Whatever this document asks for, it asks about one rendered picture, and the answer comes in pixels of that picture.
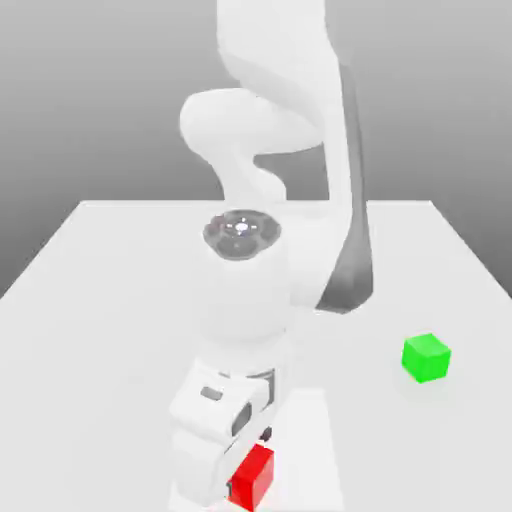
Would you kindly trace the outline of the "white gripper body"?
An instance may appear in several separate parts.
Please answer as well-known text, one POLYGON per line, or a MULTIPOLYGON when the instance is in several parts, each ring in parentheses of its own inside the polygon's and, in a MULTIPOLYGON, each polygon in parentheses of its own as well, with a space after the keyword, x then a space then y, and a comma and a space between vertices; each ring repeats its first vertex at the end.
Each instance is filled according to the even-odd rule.
POLYGON ((172 500, 182 498, 195 510, 238 507, 246 511, 228 500, 228 481, 255 444, 273 450, 267 440, 268 430, 256 420, 245 424, 235 436, 176 427, 171 438, 172 500))

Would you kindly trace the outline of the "small red cube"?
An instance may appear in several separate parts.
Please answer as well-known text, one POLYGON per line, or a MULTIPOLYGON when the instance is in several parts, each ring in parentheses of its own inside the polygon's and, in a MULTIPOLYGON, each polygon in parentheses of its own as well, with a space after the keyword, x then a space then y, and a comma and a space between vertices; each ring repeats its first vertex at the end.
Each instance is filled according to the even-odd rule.
POLYGON ((254 512, 272 484, 274 451, 255 444, 228 481, 228 500, 254 512))

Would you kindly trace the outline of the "small green cube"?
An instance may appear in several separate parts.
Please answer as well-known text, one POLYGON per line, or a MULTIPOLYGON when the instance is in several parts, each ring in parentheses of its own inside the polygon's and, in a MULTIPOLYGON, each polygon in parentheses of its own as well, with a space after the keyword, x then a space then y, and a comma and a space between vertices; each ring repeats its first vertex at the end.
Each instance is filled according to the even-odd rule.
POLYGON ((447 375, 451 354, 434 334, 422 334, 404 341, 401 364, 416 382, 425 383, 447 375))

